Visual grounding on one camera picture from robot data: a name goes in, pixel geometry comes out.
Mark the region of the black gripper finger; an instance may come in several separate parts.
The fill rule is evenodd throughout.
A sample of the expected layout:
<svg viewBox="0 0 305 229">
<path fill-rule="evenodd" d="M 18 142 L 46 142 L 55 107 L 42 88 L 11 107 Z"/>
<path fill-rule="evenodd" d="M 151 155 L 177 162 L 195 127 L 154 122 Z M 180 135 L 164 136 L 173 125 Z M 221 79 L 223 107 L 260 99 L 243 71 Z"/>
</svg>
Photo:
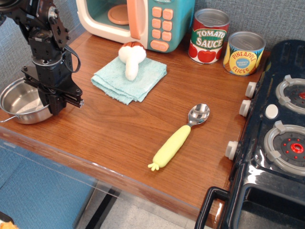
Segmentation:
<svg viewBox="0 0 305 229">
<path fill-rule="evenodd" d="M 64 100 L 64 97 L 61 94 L 51 94 L 48 96 L 50 112 L 56 116 L 62 109 L 67 105 L 67 102 Z"/>
<path fill-rule="evenodd" d="M 43 106 L 47 106 L 50 104 L 49 96 L 51 94 L 50 90 L 45 87 L 38 87 L 38 94 Z"/>
</svg>

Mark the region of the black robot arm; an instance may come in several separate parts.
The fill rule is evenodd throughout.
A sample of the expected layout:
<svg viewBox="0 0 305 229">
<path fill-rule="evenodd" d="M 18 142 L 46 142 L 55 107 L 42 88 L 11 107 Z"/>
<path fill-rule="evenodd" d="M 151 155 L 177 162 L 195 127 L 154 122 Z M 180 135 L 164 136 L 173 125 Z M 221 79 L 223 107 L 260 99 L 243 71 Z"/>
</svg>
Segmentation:
<svg viewBox="0 0 305 229">
<path fill-rule="evenodd" d="M 64 27 L 59 11 L 51 0 L 2 0 L 0 21 L 11 18 L 19 26 L 31 48 L 33 66 L 24 66 L 24 81 L 36 88 L 40 100 L 53 115 L 67 104 L 82 107 L 81 88 L 72 74 L 80 69 L 72 65 L 77 53 L 67 45 L 69 30 Z"/>
</svg>

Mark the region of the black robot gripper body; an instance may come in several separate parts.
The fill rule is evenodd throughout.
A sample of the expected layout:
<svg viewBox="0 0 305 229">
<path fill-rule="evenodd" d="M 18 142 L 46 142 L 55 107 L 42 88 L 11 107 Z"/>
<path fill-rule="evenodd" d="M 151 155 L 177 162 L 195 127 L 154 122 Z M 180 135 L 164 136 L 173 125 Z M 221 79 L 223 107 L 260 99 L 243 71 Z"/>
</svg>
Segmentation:
<svg viewBox="0 0 305 229">
<path fill-rule="evenodd" d="M 25 83 L 35 87 L 48 88 L 51 94 L 61 94 L 67 103 L 82 107 L 84 100 L 81 98 L 82 90 L 73 81 L 72 74 L 76 73 L 81 65 L 78 61 L 76 70 L 73 69 L 73 51 L 64 51 L 55 60 L 32 59 L 33 66 L 23 66 Z"/>
</svg>

